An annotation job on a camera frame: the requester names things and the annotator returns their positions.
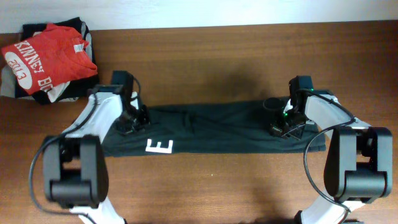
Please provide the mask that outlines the dark green t-shirt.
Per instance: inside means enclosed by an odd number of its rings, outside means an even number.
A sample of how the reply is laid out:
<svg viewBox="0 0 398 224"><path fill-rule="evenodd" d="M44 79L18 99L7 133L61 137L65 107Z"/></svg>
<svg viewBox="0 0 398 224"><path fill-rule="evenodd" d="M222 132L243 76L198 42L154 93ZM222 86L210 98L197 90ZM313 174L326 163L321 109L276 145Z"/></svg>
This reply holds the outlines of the dark green t-shirt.
<svg viewBox="0 0 398 224"><path fill-rule="evenodd" d="M278 138L268 131L271 114L261 100L218 104L162 105L149 109L150 123L125 134L112 126L103 140L106 156L146 156L156 145L172 153L273 154L300 153L307 144L311 152L324 151L325 137L315 123L300 128L298 138Z"/></svg>

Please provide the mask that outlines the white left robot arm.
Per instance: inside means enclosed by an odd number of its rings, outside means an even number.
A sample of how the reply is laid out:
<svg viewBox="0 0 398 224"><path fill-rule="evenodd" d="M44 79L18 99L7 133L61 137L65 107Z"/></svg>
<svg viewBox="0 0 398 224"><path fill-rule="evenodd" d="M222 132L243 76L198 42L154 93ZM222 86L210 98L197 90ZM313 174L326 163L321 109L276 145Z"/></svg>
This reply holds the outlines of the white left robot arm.
<svg viewBox="0 0 398 224"><path fill-rule="evenodd" d="M109 177L102 143L110 129L122 135L136 133L149 122L140 102L139 81L116 70L109 85L95 85L77 119L58 136L49 136L40 148L44 194L57 203L58 215L73 215L83 223L125 223L108 197Z"/></svg>

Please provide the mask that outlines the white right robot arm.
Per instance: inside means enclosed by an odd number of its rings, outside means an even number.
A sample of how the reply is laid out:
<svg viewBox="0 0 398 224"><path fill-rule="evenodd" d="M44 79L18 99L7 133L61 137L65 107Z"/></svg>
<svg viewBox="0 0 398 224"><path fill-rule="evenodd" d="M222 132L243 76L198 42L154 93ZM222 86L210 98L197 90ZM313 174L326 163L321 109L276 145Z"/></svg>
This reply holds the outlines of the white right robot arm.
<svg viewBox="0 0 398 224"><path fill-rule="evenodd" d="M315 89L310 76L289 81L287 101L269 98L263 107L273 114L269 132L275 137L300 139L306 124L319 127L303 149L304 171L318 198L296 213L295 223L347 223L354 210L392 192L391 131L361 121L330 90ZM322 135L330 139L324 190L317 187L308 168L310 146Z"/></svg>

